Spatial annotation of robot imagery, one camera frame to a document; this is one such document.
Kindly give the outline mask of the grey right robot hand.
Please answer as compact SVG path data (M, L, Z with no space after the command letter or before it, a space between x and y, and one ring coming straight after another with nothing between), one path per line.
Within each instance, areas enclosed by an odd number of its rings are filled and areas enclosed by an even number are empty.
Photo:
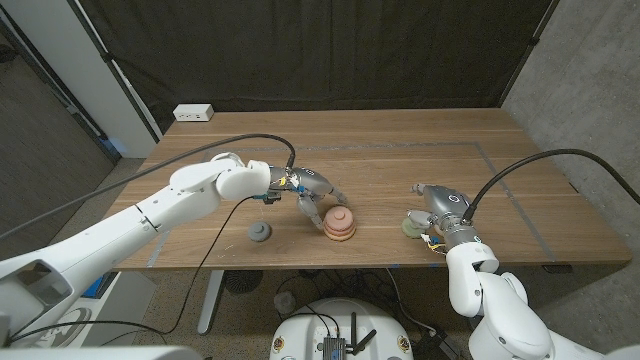
M463 193L440 185L414 184L411 192L424 198L427 210L409 210L407 217L414 228L434 228L450 250L463 243L481 243L470 220L463 220L469 199Z

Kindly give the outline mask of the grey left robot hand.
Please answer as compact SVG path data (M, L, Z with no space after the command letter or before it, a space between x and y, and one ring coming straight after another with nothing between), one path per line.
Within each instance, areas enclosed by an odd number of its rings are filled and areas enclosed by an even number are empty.
M272 204L281 199L283 192L298 195L297 207L320 230L324 228L324 220L320 217L317 203L325 195L334 196L340 204L346 204L346 196L320 173L308 168L270 167L270 184L266 192L265 204Z

